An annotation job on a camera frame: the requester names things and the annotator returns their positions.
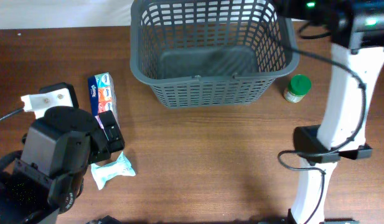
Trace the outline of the grey plastic basket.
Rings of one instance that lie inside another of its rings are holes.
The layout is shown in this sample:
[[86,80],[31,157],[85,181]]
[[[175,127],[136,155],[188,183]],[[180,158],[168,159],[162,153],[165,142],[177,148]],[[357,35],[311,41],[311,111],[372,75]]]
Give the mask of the grey plastic basket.
[[299,63],[273,1],[137,0],[130,41],[134,77],[168,108],[252,103]]

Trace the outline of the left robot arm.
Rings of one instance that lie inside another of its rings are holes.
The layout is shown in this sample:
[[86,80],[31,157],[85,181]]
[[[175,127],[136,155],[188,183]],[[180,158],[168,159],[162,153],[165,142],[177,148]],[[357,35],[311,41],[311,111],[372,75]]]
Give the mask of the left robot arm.
[[112,111],[94,117],[69,106],[48,109],[0,159],[0,223],[55,223],[83,190],[88,167],[124,149]]

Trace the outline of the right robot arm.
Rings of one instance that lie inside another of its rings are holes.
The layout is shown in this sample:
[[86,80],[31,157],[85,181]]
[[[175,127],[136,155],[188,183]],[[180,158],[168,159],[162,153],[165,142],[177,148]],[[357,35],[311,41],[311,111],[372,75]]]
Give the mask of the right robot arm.
[[296,199],[288,223],[324,223],[329,181],[341,158],[371,156],[365,124],[384,65],[384,1],[276,1],[280,16],[324,26],[332,67],[322,123],[297,127],[293,153],[300,158]]

